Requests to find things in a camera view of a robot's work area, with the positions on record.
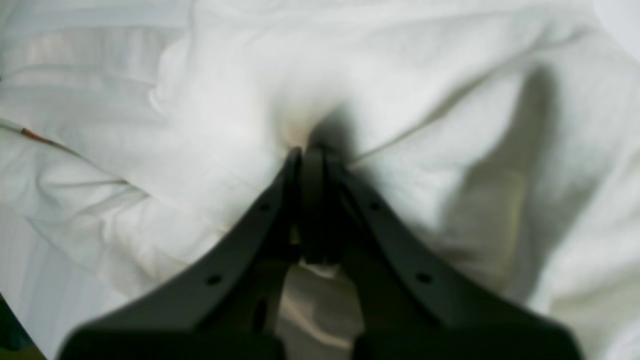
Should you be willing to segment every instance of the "wrinkled cloth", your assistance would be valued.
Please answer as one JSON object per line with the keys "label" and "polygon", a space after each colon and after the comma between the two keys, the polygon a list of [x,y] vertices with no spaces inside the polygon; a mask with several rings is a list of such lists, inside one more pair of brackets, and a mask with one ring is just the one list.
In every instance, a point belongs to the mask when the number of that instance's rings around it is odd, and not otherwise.
{"label": "wrinkled cloth", "polygon": [[127,299],[215,246],[330,119],[325,142],[425,246],[589,359],[640,357],[640,66],[588,1],[0,14],[0,202]]}

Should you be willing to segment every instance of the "white fabric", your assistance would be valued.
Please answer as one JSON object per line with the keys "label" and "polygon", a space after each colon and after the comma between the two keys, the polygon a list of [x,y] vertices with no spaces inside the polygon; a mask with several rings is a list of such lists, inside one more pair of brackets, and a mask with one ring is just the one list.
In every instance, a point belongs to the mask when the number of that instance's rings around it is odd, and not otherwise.
{"label": "white fabric", "polygon": [[3,6],[0,202],[110,291],[214,246],[339,107],[327,141],[429,248],[640,358],[640,67],[587,1]]}

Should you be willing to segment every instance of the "white bedding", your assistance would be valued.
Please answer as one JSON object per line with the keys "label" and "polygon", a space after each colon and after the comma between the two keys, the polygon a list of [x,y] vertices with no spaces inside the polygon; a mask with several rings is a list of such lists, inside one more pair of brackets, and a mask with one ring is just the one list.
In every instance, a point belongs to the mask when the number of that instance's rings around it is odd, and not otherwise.
{"label": "white bedding", "polygon": [[0,291],[48,357],[214,246],[340,107],[350,169],[427,246],[590,359],[640,358],[640,66],[588,1],[0,9]]}

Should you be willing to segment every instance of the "white sheet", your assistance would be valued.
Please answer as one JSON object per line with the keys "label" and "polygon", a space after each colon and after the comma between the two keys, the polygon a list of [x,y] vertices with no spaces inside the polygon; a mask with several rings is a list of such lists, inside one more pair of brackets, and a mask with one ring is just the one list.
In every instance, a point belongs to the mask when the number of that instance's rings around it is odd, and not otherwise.
{"label": "white sheet", "polygon": [[587,1],[187,5],[5,22],[0,117],[73,152],[0,129],[0,202],[74,263],[127,299],[161,284],[342,106],[351,170],[427,246],[590,359],[640,357],[640,68]]}

